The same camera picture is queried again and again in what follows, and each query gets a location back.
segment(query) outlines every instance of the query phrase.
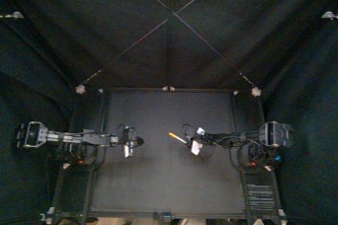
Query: black cable tie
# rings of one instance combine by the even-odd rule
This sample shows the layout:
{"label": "black cable tie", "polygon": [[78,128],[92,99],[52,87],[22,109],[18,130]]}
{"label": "black cable tie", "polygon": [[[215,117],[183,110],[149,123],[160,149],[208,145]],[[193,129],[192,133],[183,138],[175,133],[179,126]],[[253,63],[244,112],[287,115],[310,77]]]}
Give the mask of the black cable tie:
{"label": "black cable tie", "polygon": [[57,135],[57,150],[61,151],[64,140],[64,132],[60,132]]}

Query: black platform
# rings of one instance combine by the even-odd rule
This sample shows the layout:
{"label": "black platform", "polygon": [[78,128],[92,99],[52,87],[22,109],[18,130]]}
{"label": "black platform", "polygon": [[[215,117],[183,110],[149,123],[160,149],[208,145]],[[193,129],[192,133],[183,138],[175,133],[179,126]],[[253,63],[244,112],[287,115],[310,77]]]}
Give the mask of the black platform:
{"label": "black platform", "polygon": [[[264,120],[260,103],[251,94],[233,97],[225,92],[110,91],[105,96],[85,95],[82,99],[72,129],[101,128],[116,133],[117,125],[124,123],[145,140],[133,157],[124,158],[120,146],[98,153],[97,160],[104,163],[90,192],[89,216],[152,217],[155,212],[180,218],[249,215],[243,178],[231,167],[227,150],[205,147],[204,158],[195,156],[168,132],[183,137],[185,123],[209,133],[256,130]],[[73,188],[62,191],[76,192]]]}

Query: metal bracket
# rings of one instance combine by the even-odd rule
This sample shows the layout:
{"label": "metal bracket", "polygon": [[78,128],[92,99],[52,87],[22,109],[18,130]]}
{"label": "metal bracket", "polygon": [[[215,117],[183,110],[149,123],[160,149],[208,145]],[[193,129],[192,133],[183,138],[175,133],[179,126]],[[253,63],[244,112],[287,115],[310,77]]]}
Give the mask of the metal bracket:
{"label": "metal bracket", "polygon": [[153,219],[163,222],[172,222],[173,216],[169,212],[153,213]]}

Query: black curtain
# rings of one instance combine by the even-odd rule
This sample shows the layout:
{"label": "black curtain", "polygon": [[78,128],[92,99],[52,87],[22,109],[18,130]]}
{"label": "black curtain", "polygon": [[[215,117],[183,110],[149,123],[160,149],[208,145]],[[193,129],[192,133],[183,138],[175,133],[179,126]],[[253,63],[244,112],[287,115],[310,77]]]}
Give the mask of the black curtain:
{"label": "black curtain", "polygon": [[295,145],[277,171],[281,203],[295,224],[336,224],[338,21],[308,28],[267,87],[267,119],[288,122]]}
{"label": "black curtain", "polygon": [[[1,15],[12,14],[0,2]],[[34,120],[65,131],[73,92],[28,21],[0,20],[0,41],[0,224],[26,224],[50,207],[57,164],[44,147],[14,147],[16,128]]]}

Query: black ceiling fabric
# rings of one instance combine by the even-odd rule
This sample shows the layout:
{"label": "black ceiling fabric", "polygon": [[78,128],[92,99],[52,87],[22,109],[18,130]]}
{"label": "black ceiling fabric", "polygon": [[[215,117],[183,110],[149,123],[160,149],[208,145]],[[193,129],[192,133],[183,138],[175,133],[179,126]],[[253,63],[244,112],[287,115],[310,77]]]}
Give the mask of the black ceiling fabric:
{"label": "black ceiling fabric", "polygon": [[73,85],[237,90],[264,88],[330,0],[14,1]]}

